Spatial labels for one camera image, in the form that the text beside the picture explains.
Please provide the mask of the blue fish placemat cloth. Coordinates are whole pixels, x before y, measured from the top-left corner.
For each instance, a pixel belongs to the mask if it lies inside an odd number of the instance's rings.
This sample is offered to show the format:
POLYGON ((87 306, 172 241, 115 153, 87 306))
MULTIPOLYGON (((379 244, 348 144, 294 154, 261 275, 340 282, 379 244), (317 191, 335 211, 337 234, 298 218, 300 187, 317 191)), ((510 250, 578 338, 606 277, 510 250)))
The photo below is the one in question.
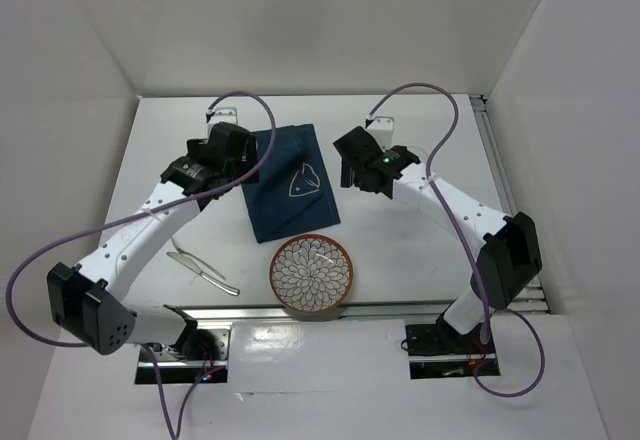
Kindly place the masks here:
POLYGON ((242 185, 255 240, 261 244, 341 223, 311 124, 277 129, 259 181, 242 185))

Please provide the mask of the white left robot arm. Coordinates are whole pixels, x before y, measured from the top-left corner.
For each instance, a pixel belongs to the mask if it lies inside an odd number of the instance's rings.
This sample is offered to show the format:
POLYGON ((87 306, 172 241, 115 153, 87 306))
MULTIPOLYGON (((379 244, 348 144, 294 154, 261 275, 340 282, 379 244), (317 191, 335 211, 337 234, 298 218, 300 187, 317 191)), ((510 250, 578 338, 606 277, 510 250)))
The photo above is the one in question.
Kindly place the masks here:
POLYGON ((201 193, 246 177, 258 163, 255 136, 219 122, 205 139, 191 139, 186 155, 162 173, 138 219, 74 266, 57 263, 47 275, 54 322, 101 355, 126 343, 159 343, 176 359, 197 347, 197 322, 169 305, 134 310, 124 305, 134 281, 184 225, 208 205, 201 193))

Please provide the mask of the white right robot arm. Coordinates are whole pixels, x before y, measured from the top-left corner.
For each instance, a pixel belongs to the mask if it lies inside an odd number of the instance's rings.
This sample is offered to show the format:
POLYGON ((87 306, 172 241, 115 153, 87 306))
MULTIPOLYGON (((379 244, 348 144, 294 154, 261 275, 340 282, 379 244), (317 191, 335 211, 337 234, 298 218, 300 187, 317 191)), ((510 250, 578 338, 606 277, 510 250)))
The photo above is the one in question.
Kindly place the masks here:
POLYGON ((438 318, 436 339, 460 351, 471 331, 496 310, 506 309, 542 269, 534 221, 481 204, 444 179, 407 147, 383 149, 380 138, 358 126, 334 142, 342 161, 341 186, 383 194, 415 208, 461 241, 471 261, 469 286, 438 318))

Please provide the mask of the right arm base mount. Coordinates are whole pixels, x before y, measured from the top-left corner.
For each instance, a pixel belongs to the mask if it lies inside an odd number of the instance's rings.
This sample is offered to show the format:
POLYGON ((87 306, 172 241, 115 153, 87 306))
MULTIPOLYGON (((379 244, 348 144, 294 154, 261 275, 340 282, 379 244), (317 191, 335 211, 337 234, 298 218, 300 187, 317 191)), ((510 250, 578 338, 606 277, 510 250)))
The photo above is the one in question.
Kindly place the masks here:
POLYGON ((481 324, 470 333, 441 330, 437 324, 409 324, 400 348, 407 353, 412 380, 500 376, 493 340, 481 343, 481 324))

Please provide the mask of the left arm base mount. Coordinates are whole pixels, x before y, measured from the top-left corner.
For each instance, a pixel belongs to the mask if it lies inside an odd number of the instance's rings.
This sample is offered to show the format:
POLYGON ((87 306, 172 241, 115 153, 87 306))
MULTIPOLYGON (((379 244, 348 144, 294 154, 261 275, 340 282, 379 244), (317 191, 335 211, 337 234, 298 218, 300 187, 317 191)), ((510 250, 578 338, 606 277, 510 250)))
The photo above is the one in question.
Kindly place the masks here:
POLYGON ((201 374, 202 384, 224 384, 228 380, 228 357, 231 340, 229 323, 205 322, 179 349, 151 343, 151 352, 140 348, 134 383, 152 385, 156 377, 152 359, 158 363, 161 381, 165 385, 186 385, 201 374))

